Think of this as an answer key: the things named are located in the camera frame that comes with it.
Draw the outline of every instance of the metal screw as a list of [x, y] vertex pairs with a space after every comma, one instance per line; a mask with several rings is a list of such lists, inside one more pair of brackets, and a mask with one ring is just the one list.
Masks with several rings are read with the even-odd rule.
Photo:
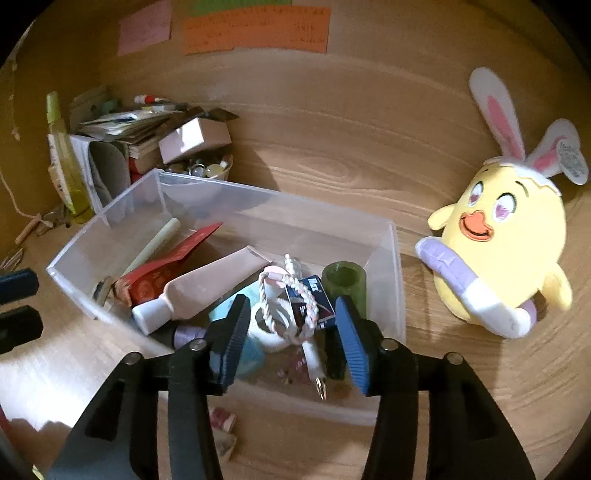
[[126, 365], [135, 365], [142, 359], [142, 355], [138, 352], [131, 352], [125, 355], [124, 361]]
[[464, 361], [464, 357], [457, 352], [452, 352], [447, 354], [447, 361], [452, 365], [460, 365]]
[[382, 340], [381, 346], [387, 352], [392, 352], [398, 348], [398, 342], [393, 338], [385, 338]]
[[193, 352], [198, 352], [199, 350], [203, 350], [207, 346], [207, 342], [202, 338], [198, 338], [193, 340], [190, 344], [190, 348]]

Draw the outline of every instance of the light blue object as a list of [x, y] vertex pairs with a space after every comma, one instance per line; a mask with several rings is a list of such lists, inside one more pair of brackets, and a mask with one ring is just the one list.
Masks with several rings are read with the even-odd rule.
[[[246, 295], [251, 302], [251, 307], [259, 302], [258, 281], [254, 281], [250, 285], [244, 287], [242, 290], [236, 292], [228, 299], [221, 302], [209, 312], [209, 320], [215, 322], [216, 320], [224, 319], [230, 312], [230, 307], [236, 298], [236, 295]], [[238, 370], [236, 376], [238, 378], [250, 375], [259, 370], [265, 364], [265, 352], [262, 351], [258, 341], [254, 338], [246, 337], [240, 361], [238, 362]]]

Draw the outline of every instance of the sticky note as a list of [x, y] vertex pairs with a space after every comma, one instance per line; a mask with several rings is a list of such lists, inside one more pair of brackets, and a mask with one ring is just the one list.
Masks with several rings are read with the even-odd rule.
[[193, 0], [193, 15], [201, 17], [224, 10], [258, 5], [291, 5], [291, 0]]
[[160, 0], [119, 22], [119, 57], [170, 38], [173, 9]]
[[330, 8], [261, 5], [187, 18], [185, 54], [234, 48], [288, 48], [326, 53]]

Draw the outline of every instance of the gold pen tip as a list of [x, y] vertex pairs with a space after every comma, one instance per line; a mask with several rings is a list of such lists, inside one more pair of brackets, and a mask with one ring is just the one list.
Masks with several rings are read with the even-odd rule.
[[324, 378], [316, 379], [316, 390], [322, 401], [326, 401], [326, 380]]

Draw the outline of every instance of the plush toy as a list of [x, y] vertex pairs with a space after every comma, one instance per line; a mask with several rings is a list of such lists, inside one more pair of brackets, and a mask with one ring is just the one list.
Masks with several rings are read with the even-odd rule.
[[535, 324], [536, 292], [562, 310], [571, 306], [570, 284], [557, 263], [566, 240], [564, 206], [548, 177], [562, 171], [583, 184], [589, 169], [571, 122], [556, 120], [526, 156], [502, 81], [479, 68], [470, 89], [502, 156], [484, 163], [457, 203], [429, 217], [429, 227], [444, 228], [443, 234], [423, 238], [415, 250], [455, 316], [518, 338]]

